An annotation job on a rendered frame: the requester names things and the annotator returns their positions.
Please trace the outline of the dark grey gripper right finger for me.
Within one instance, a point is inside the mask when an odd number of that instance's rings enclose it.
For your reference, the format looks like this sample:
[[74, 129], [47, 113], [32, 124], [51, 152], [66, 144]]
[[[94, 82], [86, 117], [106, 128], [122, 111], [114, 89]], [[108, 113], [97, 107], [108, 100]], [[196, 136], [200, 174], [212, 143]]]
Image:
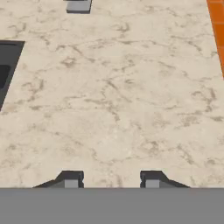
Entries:
[[187, 185], [181, 184], [175, 180], [167, 178], [162, 171], [140, 171], [140, 187], [141, 188], [168, 188], [168, 187], [184, 187]]

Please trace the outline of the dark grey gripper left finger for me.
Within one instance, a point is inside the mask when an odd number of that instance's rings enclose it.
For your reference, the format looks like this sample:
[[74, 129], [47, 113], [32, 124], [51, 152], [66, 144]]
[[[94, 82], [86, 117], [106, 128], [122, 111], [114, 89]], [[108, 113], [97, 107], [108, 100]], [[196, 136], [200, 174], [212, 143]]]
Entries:
[[49, 180], [36, 188], [83, 188], [84, 171], [62, 171], [56, 179]]

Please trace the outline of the dark grey sink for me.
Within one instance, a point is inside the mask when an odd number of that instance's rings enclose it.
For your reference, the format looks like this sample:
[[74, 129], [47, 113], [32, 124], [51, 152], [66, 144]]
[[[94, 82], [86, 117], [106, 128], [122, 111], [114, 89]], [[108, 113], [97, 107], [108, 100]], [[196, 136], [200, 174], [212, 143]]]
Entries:
[[0, 40], [0, 110], [4, 105], [24, 44], [24, 41]]

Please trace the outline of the grey rectangular block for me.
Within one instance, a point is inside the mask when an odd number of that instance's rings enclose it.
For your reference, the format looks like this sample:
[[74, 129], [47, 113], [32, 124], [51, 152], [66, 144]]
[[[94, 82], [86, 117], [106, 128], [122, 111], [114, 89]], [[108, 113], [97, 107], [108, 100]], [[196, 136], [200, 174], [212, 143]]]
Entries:
[[91, 10], [92, 0], [67, 0], [67, 13], [88, 14]]

